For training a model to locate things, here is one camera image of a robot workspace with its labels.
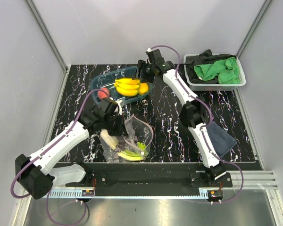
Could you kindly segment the clear zip top bag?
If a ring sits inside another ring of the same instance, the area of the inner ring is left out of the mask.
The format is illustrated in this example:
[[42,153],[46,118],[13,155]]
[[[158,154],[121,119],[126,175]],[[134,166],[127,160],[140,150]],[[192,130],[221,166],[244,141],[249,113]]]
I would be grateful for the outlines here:
[[131,115],[124,121],[125,133],[112,136],[106,129],[100,132],[103,155],[108,163],[143,161],[150,152],[153,140],[152,127]]

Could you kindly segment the yellow fake banana bunch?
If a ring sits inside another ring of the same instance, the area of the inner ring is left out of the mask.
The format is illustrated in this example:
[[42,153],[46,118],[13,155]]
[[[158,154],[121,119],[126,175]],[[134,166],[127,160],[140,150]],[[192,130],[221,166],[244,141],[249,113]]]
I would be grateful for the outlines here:
[[114,86],[120,95],[125,97],[133,97],[138,95],[140,83],[141,82],[139,79],[121,78],[115,80]]

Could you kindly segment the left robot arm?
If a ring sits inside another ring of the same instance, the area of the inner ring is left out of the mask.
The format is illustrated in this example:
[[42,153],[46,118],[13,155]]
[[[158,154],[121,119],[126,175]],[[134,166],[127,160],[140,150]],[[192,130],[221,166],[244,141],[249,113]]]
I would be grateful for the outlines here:
[[89,111],[79,112],[64,131],[35,153],[19,155],[15,159],[18,182],[34,199],[44,197],[52,188],[76,184],[91,186],[93,170],[83,162],[72,162],[65,167],[56,167],[59,160],[92,134],[106,130],[112,137],[126,135],[121,110],[122,100],[104,98]]

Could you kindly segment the red fake peach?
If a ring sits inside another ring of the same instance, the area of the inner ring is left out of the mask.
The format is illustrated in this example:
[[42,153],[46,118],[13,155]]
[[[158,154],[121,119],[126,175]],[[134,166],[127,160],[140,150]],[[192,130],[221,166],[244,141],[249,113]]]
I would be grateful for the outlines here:
[[100,100],[104,99],[104,98],[109,98],[110,97],[110,92],[107,88],[101,88],[98,93],[97,96]]

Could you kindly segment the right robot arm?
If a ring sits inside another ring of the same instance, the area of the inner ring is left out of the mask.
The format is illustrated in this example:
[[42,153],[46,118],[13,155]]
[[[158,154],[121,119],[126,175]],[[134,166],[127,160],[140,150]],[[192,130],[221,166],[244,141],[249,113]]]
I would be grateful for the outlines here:
[[138,61],[136,77],[149,83],[158,77],[175,93],[182,105],[180,121],[193,135],[200,151],[205,168],[205,182],[209,186],[217,186],[226,170],[215,152],[207,131],[207,126],[212,123],[212,113],[204,103],[205,99],[191,91],[178,74],[178,66],[171,61],[165,61],[158,47],[147,49],[146,54],[146,61]]

